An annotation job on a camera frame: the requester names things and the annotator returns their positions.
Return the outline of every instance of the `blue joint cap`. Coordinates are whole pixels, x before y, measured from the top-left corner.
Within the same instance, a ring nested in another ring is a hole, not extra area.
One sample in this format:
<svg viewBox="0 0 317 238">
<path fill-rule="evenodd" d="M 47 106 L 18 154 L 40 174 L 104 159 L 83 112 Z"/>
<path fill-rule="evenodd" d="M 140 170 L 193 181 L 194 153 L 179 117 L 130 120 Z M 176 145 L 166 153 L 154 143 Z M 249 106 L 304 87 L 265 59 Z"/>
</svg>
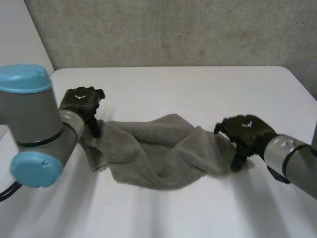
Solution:
<svg viewBox="0 0 317 238">
<path fill-rule="evenodd" d="M 62 174 L 64 166 L 55 157 L 38 151 L 24 151 L 14 156 L 11 173 L 29 187 L 48 187 Z"/>
<path fill-rule="evenodd" d="M 40 93 L 52 88 L 44 67 L 35 64 L 14 64 L 0 67 L 0 91 L 7 93 Z"/>
</svg>

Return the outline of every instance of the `white logo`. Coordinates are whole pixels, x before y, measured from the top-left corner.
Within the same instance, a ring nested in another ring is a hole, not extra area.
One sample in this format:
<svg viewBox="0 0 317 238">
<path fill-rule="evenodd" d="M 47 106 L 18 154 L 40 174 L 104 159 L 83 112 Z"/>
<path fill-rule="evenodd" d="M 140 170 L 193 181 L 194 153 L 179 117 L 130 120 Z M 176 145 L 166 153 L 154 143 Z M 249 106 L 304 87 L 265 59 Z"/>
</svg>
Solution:
<svg viewBox="0 0 317 238">
<path fill-rule="evenodd" d="M 82 99 L 82 98 L 85 98 L 85 97 L 86 97 L 86 96 L 80 97 L 80 96 L 75 95 L 75 98 L 77 98 L 77 99 Z"/>
<path fill-rule="evenodd" d="M 252 121 L 250 121 L 248 124 L 242 124 L 242 127 L 252 127 Z"/>
</svg>

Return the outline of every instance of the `gray wall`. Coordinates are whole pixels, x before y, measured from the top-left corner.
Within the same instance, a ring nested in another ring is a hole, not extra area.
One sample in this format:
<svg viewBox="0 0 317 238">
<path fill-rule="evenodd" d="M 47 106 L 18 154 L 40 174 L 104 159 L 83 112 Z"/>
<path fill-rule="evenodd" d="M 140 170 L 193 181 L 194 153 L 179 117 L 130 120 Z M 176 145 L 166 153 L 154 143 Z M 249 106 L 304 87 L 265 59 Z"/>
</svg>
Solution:
<svg viewBox="0 0 317 238">
<path fill-rule="evenodd" d="M 316 0 L 25 2 L 55 69 L 280 65 L 317 98 Z"/>
</svg>

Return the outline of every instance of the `fabric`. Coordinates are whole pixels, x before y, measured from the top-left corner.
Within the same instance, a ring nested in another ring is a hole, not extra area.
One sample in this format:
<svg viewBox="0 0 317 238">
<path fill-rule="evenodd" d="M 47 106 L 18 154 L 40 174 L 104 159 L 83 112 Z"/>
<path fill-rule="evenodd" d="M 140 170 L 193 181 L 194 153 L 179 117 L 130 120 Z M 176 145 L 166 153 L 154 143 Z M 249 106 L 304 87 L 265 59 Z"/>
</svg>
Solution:
<svg viewBox="0 0 317 238">
<path fill-rule="evenodd" d="M 194 128 L 176 114 L 150 122 L 98 121 L 102 136 L 84 132 L 93 168 L 109 167 L 119 183 L 179 189 L 209 174 L 230 173 L 235 147 L 222 135 Z"/>
</svg>

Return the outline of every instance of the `tabletop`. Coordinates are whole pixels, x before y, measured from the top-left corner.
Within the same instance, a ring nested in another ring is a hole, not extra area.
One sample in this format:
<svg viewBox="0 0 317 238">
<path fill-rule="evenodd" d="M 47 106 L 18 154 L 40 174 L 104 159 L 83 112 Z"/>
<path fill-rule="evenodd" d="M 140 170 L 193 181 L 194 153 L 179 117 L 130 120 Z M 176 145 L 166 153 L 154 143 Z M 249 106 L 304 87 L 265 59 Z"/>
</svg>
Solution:
<svg viewBox="0 0 317 238">
<path fill-rule="evenodd" d="M 224 117 L 254 114 L 277 133 L 310 143 L 317 102 L 285 68 L 68 68 L 52 76 L 57 102 L 80 86 L 102 88 L 97 118 L 150 121 L 179 114 L 213 131 Z M 0 140 L 0 188 L 17 153 Z M 0 203 L 4 238 L 315 238 L 317 201 L 274 180 L 258 156 L 254 168 L 225 178 L 205 176 L 176 191 L 116 183 L 109 169 L 90 171 L 77 145 L 62 176 L 48 188 L 22 187 Z"/>
</svg>

